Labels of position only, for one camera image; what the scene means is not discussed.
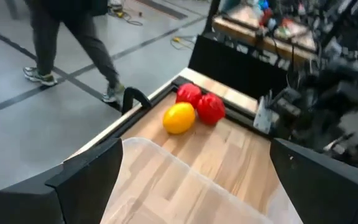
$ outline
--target gray floor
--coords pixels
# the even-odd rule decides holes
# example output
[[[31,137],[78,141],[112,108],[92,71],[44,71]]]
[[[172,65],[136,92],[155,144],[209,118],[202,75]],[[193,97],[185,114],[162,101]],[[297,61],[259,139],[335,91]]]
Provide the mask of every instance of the gray floor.
[[[125,7],[142,11],[141,18],[129,11],[142,27],[95,18],[121,81],[146,95],[187,66],[191,50],[174,49],[170,39],[200,33],[209,7],[192,0],[154,1],[187,18],[173,19],[134,0]],[[0,189],[61,163],[120,117],[98,99],[107,83],[63,26],[55,61],[60,83],[45,89],[24,79],[22,67],[34,64],[34,47],[29,12],[22,1],[16,3],[19,20],[14,21],[0,1]]]

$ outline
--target sneaker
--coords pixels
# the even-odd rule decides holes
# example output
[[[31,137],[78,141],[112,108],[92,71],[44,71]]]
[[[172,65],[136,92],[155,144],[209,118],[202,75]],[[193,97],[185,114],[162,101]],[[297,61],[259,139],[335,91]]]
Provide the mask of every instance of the sneaker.
[[[107,87],[107,91],[103,94],[102,100],[105,103],[114,103],[118,101],[117,93],[122,93],[125,90],[123,84],[119,83],[115,88],[111,88],[110,86]]]
[[[39,82],[46,86],[54,86],[57,84],[55,77],[52,74],[49,75],[40,75],[37,68],[34,67],[25,67],[23,68],[24,76],[26,79],[32,82]]]

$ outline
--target yellow lemon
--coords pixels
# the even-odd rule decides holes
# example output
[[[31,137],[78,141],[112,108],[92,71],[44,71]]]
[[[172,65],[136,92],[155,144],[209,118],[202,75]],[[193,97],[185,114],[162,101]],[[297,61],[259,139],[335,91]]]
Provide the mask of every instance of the yellow lemon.
[[[177,103],[169,108],[163,117],[162,125],[171,134],[181,134],[189,130],[196,119],[190,103]]]

